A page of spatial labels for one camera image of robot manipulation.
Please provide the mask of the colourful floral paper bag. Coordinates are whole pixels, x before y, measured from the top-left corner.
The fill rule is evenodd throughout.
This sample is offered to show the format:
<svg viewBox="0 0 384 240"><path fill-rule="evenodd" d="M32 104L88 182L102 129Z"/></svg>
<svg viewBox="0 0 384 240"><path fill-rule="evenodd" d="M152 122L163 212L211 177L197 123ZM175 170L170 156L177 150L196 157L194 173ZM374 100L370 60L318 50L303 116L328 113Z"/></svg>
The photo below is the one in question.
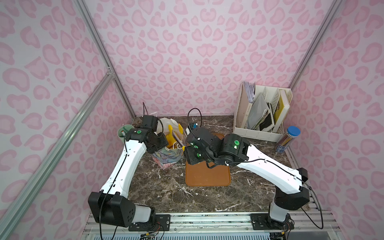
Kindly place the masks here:
<svg viewBox="0 0 384 240"><path fill-rule="evenodd" d="M163 125L158 127L157 134L164 133L166 136L169 133L168 125L172 125L175 131L177 132L179 131L178 130L179 123L176 120L169 119L169 118L161 118L160 121L162 122ZM185 144L185 146L187 145L186 138L187 138L187 134L184 129L183 143ZM152 154L152 157L153 157L153 160L159 165L159 167L165 170L173 166L175 163L181 161L183 158L183 155L184 155L184 151L181 149L177 149L177 148L168 149L167 147L164 147L161 150Z"/></svg>

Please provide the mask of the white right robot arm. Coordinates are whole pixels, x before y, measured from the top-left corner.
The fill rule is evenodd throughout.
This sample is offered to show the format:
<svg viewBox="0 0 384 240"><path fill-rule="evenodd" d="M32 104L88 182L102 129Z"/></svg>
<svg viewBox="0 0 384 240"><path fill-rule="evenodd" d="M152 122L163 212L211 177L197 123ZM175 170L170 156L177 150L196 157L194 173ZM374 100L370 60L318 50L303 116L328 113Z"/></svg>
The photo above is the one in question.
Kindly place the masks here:
<svg viewBox="0 0 384 240"><path fill-rule="evenodd" d="M189 124L186 133L188 145L184 154L188 164L204 162L209 169L237 166L275 185L269 220L283 223L290 211L298 210L309 202L310 189L304 186L308 180L306 169L292 169L277 162L237 134L219 139L196 123Z"/></svg>

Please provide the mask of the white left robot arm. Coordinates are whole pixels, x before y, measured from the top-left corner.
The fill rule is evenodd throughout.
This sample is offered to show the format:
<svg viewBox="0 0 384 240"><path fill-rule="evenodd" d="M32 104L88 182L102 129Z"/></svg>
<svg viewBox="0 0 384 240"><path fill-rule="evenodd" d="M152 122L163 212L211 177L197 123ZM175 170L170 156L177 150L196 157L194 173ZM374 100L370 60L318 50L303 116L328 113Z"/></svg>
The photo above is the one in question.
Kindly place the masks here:
<svg viewBox="0 0 384 240"><path fill-rule="evenodd" d="M99 192L91 192L88 204L100 225L128 228L132 224L144 224L152 227L156 221L155 211L130 201L129 188L143 155L166 147L168 141L164 133L157 134L151 129L122 127L118 136L124 144L121 156Z"/></svg>

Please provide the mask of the brown rectangular tray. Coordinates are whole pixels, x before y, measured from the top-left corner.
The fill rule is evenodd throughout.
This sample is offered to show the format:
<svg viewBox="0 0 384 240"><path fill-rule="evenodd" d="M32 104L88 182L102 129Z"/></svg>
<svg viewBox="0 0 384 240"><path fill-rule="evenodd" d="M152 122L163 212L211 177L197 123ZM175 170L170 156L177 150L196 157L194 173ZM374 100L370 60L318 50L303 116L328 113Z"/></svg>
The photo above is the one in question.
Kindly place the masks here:
<svg viewBox="0 0 384 240"><path fill-rule="evenodd" d="M206 162L191 165L186 161L186 184L190 187L225 187L231 184L230 168L217 166L209 169Z"/></svg>

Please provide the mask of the mint green cylindrical container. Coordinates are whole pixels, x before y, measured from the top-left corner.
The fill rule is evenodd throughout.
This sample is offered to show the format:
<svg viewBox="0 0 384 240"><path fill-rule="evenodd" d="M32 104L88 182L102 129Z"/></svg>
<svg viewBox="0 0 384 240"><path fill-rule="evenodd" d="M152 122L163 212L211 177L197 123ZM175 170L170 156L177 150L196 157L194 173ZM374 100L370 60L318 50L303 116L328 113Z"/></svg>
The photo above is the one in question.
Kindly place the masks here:
<svg viewBox="0 0 384 240"><path fill-rule="evenodd" d="M130 130L135 127L132 125L122 125L118 130L118 137L122 141L123 145L130 139Z"/></svg>

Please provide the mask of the white desk file organizer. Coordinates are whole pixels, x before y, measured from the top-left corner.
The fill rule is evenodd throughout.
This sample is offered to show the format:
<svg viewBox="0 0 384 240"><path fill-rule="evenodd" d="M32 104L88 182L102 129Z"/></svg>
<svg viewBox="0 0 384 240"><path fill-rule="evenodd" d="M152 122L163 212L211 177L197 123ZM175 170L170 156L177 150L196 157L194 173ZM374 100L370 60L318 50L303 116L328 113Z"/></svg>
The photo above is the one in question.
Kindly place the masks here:
<svg viewBox="0 0 384 240"><path fill-rule="evenodd" d="M291 89L243 82L235 110L233 133L250 139L277 142L293 98Z"/></svg>

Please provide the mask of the grey notebook in organizer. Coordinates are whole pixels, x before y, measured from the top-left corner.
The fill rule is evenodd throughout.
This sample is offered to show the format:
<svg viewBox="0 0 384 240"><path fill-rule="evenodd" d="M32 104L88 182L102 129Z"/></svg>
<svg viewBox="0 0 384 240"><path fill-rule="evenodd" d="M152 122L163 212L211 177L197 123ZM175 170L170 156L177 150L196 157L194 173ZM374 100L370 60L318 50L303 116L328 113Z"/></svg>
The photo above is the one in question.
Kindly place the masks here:
<svg viewBox="0 0 384 240"><path fill-rule="evenodd" d="M255 130L270 113L269 106L263 94L259 94L254 100L247 120L247 128Z"/></svg>

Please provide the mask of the yellow book in organizer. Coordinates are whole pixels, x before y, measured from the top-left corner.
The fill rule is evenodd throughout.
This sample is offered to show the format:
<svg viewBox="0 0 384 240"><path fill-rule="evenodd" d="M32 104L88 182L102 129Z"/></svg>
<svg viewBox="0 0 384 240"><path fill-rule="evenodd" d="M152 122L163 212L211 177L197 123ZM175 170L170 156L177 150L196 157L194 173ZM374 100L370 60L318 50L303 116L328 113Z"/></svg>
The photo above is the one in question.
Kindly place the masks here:
<svg viewBox="0 0 384 240"><path fill-rule="evenodd" d="M290 100L288 94L285 90L280 89L280 98L274 113L274 128L272 129L273 133L277 133L280 126L283 124L283 121L290 109Z"/></svg>

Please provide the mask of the blue lid pencil tube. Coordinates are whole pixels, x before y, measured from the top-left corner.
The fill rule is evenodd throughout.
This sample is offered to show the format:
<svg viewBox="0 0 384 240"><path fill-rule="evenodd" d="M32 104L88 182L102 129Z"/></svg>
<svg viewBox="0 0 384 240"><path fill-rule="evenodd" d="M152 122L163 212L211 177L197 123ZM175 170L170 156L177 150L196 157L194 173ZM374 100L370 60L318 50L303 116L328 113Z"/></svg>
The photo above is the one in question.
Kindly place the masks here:
<svg viewBox="0 0 384 240"><path fill-rule="evenodd" d="M301 134L301 130L298 127L290 126L286 132L278 140L275 146L277 153L283 153L286 148L293 142L293 140Z"/></svg>

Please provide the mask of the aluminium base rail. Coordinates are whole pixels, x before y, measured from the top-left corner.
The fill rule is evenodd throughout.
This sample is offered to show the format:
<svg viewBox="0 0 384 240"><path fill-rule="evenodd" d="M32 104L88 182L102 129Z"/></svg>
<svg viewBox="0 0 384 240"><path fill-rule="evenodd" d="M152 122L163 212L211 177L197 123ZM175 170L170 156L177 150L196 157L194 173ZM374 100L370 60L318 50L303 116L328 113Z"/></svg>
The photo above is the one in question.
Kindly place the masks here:
<svg viewBox="0 0 384 240"><path fill-rule="evenodd" d="M175 234L234 234L256 233L251 220L252 212L171 213L170 229L166 235ZM321 214L315 209L290 212L294 229L298 233L325 233L331 240L342 240L341 227L330 211Z"/></svg>

